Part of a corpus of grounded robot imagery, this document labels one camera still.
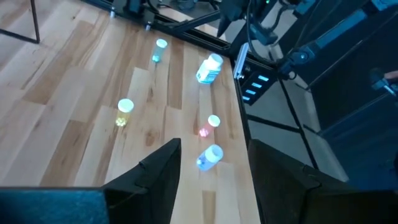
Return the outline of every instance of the black metal frame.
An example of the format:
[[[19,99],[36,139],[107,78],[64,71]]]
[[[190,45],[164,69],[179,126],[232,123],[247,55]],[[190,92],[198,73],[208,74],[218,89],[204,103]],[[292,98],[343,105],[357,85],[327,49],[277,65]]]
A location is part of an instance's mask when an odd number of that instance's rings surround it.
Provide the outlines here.
[[[192,19],[190,21],[179,22],[179,21],[175,21],[169,17],[163,16],[159,13],[155,13],[155,12],[152,12],[151,10],[147,10],[147,9],[145,9],[143,14],[140,16],[138,16],[137,14],[132,14],[132,13],[126,12],[124,10],[124,6],[126,5],[127,0],[114,0],[113,2],[109,2],[107,0],[82,0],[82,1],[88,2],[92,5],[100,7],[107,11],[111,11],[113,8],[113,11],[115,12],[115,14],[117,16],[124,17],[124,18],[129,19],[138,24],[142,24],[146,27],[150,26],[151,29],[159,30],[168,35],[174,36],[176,38],[179,38],[179,39],[189,42],[191,44],[194,44],[194,45],[197,45],[204,49],[210,50],[214,53],[228,57],[231,61],[232,67],[234,67],[234,65],[235,65],[235,60],[238,56],[241,46],[245,42],[247,42],[246,25],[243,26],[243,28],[240,30],[239,34],[236,36],[236,38],[233,40],[232,43],[228,43],[224,40],[216,38],[210,34],[202,32],[198,29],[194,29],[197,26],[200,26],[202,24],[206,24],[208,22],[215,21],[215,20],[219,19],[220,18],[219,11],[212,12],[209,15],[206,15],[206,16],[203,16],[203,17],[200,17],[197,19]],[[277,1],[278,0],[271,0],[269,4],[265,4],[265,2],[264,2],[263,10],[259,10],[261,12],[261,15],[259,15],[259,17],[258,17],[259,21],[263,20],[268,15],[268,13],[274,7],[274,5]],[[294,133],[299,133],[303,139],[304,145],[305,145],[307,152],[310,156],[312,166],[315,169],[318,169],[317,162],[316,162],[316,160],[313,156],[313,153],[310,149],[307,138],[305,137],[303,127],[300,124],[300,121],[299,121],[297,114],[294,110],[294,107],[290,100],[289,94],[287,93],[287,90],[283,84],[282,79],[279,78],[279,76],[278,76],[277,65],[274,63],[270,63],[269,65],[264,65],[263,63],[258,61],[258,59],[255,56],[253,56],[253,54],[251,52],[248,52],[248,54],[246,56],[245,63],[244,63],[243,73],[246,78],[243,80],[235,80],[234,79],[234,82],[235,82],[236,94],[238,96],[238,104],[239,104],[239,110],[241,113],[241,119],[242,119],[242,123],[243,123],[243,130],[244,130],[246,144],[249,144],[249,141],[251,139],[251,133],[249,130],[249,125],[248,125],[249,119],[253,120],[255,122],[263,123],[263,124],[270,125],[270,126],[273,126],[276,128],[284,129],[287,131],[292,131]],[[269,80],[268,81],[259,80],[258,76],[255,74],[264,75]],[[280,82],[280,85],[283,89],[284,95],[286,97],[286,100],[287,100],[287,103],[289,106],[289,110],[292,113],[292,116],[294,117],[297,128],[290,127],[290,126],[287,126],[284,124],[279,124],[279,123],[276,123],[273,121],[268,121],[268,120],[265,120],[262,118],[257,118],[253,115],[246,114],[246,111],[244,109],[244,103],[252,105],[276,81]],[[264,87],[260,88],[260,91],[256,90],[256,96],[252,97],[251,100],[244,102],[243,96],[247,95],[246,91],[247,90],[255,90],[252,88],[252,84],[254,82],[262,83],[261,85]]]
[[[36,34],[36,39],[32,39],[30,37],[25,37],[20,34],[16,34],[14,32],[10,32],[4,29],[0,29],[0,34],[7,35],[9,37],[13,37],[19,40],[23,40],[26,42],[30,42],[33,44],[39,44],[40,43],[40,33],[39,33],[39,25],[37,23],[37,13],[36,13],[36,5],[35,5],[35,0],[30,0],[30,6],[32,8],[32,15],[33,15],[33,24],[35,27],[35,34]]]

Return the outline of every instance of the wooden table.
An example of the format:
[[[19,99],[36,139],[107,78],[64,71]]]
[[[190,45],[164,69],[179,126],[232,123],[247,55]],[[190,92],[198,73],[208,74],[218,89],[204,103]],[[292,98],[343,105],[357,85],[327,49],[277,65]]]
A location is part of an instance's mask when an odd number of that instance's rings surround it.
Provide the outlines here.
[[[101,186],[181,138],[172,223],[259,223],[227,58],[214,84],[200,85],[210,52],[80,1],[61,1],[40,34],[0,67],[1,185]],[[157,38],[169,46],[154,64]],[[121,98],[135,103],[125,128],[114,124]],[[221,126],[199,138],[211,114]],[[200,172],[195,159],[214,143],[224,158]]]

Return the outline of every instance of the blue light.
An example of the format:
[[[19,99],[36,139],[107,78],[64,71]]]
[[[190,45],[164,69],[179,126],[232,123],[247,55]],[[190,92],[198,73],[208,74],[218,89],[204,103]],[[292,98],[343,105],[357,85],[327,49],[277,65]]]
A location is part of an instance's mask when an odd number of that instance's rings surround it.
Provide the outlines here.
[[[251,85],[254,86],[254,87],[256,87],[256,88],[261,88],[261,87],[262,87],[262,85],[257,84],[257,83],[252,83]]]
[[[251,90],[246,90],[246,93],[249,93],[249,94],[252,94],[252,95],[255,95],[255,94],[256,94],[255,91],[251,91]]]
[[[268,81],[269,80],[269,78],[263,77],[262,75],[259,75],[259,79],[264,80],[264,81]]]

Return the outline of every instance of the led light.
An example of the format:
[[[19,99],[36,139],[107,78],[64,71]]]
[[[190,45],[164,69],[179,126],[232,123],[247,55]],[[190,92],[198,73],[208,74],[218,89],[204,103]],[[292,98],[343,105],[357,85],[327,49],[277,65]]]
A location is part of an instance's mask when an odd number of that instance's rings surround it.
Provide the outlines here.
[[[167,41],[164,39],[158,39],[156,40],[156,46],[155,46],[155,50],[154,50],[154,54],[152,56],[152,60],[154,62],[160,62],[162,60],[162,55],[164,50],[167,47]]]
[[[256,88],[261,88],[261,87],[262,87],[262,85],[257,84],[257,83],[252,83],[251,85],[254,86],[254,87],[256,87]]]
[[[210,115],[207,119],[207,123],[199,130],[199,135],[201,137],[207,137],[217,128],[221,123],[221,120],[216,115]]]
[[[251,90],[246,90],[246,93],[249,93],[249,94],[252,94],[252,95],[255,95],[255,94],[256,94],[255,91],[251,91]]]
[[[269,80],[269,78],[263,77],[262,75],[259,75],[259,79],[264,80],[264,81],[268,81]]]
[[[123,127],[130,118],[130,113],[134,109],[134,103],[129,99],[121,99],[118,103],[118,109],[115,123],[117,126]]]

